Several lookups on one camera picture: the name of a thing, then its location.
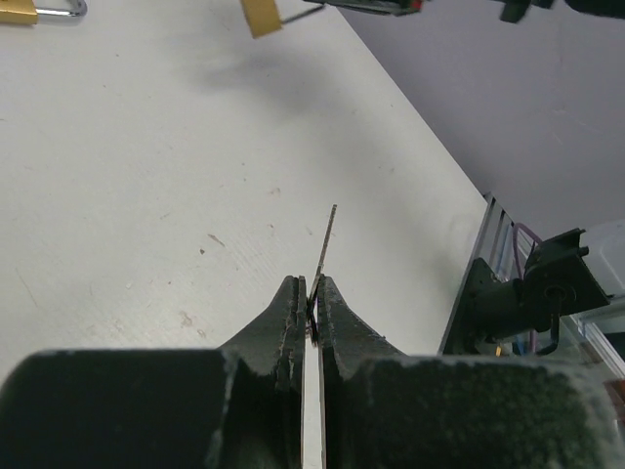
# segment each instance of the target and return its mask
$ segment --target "cable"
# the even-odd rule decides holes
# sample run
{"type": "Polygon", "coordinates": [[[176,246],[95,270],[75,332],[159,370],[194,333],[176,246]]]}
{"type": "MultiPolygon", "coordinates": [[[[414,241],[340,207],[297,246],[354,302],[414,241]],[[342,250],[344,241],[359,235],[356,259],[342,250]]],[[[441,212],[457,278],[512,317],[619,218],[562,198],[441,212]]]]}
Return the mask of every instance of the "cable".
{"type": "Polygon", "coordinates": [[[549,355],[558,349],[560,343],[560,312],[562,309],[563,298],[560,295],[554,295],[550,298],[551,312],[551,343],[536,352],[538,357],[549,355]]]}

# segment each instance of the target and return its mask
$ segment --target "black mount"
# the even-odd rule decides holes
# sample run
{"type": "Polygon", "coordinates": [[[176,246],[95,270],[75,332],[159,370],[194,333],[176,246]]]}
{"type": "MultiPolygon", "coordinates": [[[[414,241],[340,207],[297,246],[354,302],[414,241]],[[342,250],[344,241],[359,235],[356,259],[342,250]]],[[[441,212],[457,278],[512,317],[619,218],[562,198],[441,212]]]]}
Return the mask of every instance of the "black mount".
{"type": "MultiPolygon", "coordinates": [[[[554,0],[497,0],[504,4],[499,19],[505,22],[519,22],[529,7],[551,9],[554,0]]],[[[578,13],[596,17],[625,19],[625,2],[614,0],[565,0],[578,13]]]]}
{"type": "Polygon", "coordinates": [[[582,260],[589,252],[579,246],[583,233],[576,229],[540,243],[527,259],[523,279],[501,282],[477,258],[469,269],[443,352],[475,355],[480,342],[495,343],[531,329],[552,330],[552,344],[538,355],[556,350],[560,316],[609,304],[582,260]]]}

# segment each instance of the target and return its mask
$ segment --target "padlock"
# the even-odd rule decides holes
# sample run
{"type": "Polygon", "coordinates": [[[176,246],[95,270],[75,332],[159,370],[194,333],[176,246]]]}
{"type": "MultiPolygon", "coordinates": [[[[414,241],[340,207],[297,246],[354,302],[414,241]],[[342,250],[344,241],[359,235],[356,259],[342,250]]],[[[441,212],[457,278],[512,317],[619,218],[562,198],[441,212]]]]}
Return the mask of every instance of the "padlock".
{"type": "Polygon", "coordinates": [[[33,0],[0,0],[0,23],[37,24],[41,18],[58,20],[80,19],[87,15],[84,0],[67,0],[70,8],[40,8],[33,0]]]}

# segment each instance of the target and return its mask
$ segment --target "white table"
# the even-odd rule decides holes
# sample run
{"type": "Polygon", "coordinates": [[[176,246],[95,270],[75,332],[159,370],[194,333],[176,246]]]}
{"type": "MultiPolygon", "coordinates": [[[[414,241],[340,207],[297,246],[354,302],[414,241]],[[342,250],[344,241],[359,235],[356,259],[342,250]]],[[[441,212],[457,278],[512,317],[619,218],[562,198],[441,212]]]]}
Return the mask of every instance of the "white table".
{"type": "Polygon", "coordinates": [[[220,345],[312,281],[332,203],[325,272],[437,351],[485,203],[337,11],[255,41],[235,0],[92,0],[0,44],[0,379],[47,348],[220,345]]]}

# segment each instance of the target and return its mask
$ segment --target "padlock shackle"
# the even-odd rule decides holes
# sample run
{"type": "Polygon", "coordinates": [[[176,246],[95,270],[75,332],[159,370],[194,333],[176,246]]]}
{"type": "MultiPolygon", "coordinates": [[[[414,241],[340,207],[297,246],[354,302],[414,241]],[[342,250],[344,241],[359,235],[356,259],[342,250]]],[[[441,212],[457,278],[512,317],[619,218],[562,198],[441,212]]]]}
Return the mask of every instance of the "padlock shackle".
{"type": "Polygon", "coordinates": [[[70,8],[67,10],[58,8],[36,7],[39,17],[55,17],[60,20],[77,20],[87,15],[87,2],[85,0],[67,0],[70,8]]]}

